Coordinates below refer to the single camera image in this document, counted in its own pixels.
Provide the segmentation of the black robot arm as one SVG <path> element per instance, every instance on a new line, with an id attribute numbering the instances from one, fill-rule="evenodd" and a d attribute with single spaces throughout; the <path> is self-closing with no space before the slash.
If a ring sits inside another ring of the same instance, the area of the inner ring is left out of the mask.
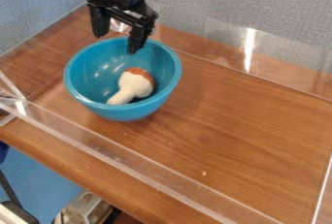
<path id="1" fill-rule="evenodd" d="M 87 0 L 92 32 L 96 38 L 109 30 L 113 18 L 131 27 L 127 53 L 135 54 L 146 45 L 147 37 L 154 33 L 156 11 L 146 0 Z"/>

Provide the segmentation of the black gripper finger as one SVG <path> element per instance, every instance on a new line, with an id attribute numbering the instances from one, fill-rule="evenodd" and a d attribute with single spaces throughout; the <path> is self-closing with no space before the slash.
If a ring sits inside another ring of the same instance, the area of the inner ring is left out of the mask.
<path id="1" fill-rule="evenodd" d="M 133 26 L 129 31 L 127 52 L 135 54 L 144 46 L 148 36 L 148 29 L 144 26 Z"/>
<path id="2" fill-rule="evenodd" d="M 105 12 L 105 9 L 100 7 L 91 7 L 89 15 L 91 15 L 92 32 L 95 37 L 99 38 L 108 33 L 109 16 Z"/>

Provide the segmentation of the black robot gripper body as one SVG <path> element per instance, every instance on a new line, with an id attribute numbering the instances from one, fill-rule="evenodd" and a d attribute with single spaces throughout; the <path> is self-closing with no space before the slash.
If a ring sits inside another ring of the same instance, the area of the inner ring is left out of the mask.
<path id="1" fill-rule="evenodd" d="M 154 33 L 158 13 L 147 5 L 146 0 L 87 0 L 87 2 L 89 8 L 104 8 L 109 18 L 115 18 L 129 26 L 135 26 L 139 20 L 148 29 L 148 35 Z"/>

